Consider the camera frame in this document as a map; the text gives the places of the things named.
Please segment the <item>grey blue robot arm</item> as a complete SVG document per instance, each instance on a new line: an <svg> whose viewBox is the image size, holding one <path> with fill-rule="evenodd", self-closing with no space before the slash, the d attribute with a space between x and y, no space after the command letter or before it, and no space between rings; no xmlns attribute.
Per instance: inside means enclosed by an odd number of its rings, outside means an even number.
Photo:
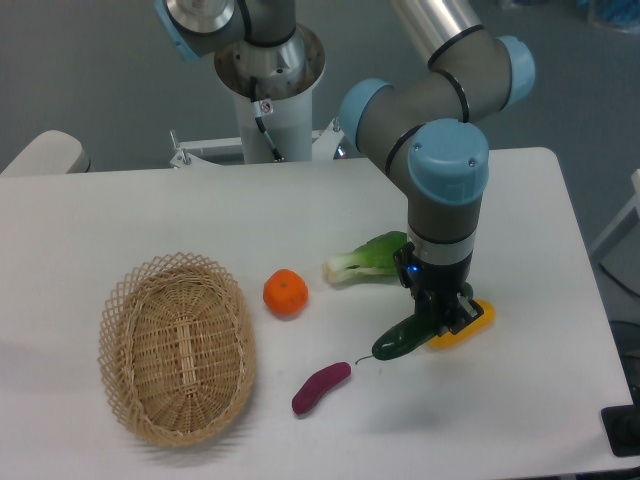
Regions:
<svg viewBox="0 0 640 480"><path fill-rule="evenodd" d="M387 258L415 302L383 345L456 333L482 314L467 284L488 144L477 122L531 91L528 47L491 36L466 1L398 1L395 10L428 74L408 89L364 80L341 102L337 127L408 200L408 234ZM303 161L315 140L311 93L325 57L291 1L158 1L187 61L212 55L234 97L248 163Z"/></svg>

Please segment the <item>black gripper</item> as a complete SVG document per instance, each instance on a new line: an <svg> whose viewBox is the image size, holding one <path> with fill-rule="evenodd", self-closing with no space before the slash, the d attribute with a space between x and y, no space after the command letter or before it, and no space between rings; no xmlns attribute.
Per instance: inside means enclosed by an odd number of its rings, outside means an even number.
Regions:
<svg viewBox="0 0 640 480"><path fill-rule="evenodd" d="M439 325L439 335L459 334L483 315L483 307L465 294L472 254L446 265L428 263L407 242L393 255L400 284L410 291L420 324Z"/></svg>

